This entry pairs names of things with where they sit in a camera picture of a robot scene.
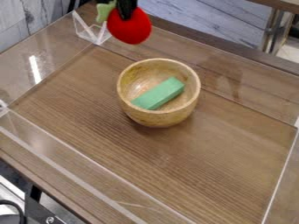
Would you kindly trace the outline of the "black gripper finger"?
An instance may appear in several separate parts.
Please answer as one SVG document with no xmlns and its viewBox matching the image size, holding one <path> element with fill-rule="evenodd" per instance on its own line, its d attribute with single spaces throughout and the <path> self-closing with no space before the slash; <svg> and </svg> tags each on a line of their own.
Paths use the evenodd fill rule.
<svg viewBox="0 0 299 224">
<path fill-rule="evenodd" d="M 137 0 L 116 0 L 116 9 L 123 20 L 128 20 L 137 6 Z"/>
</svg>

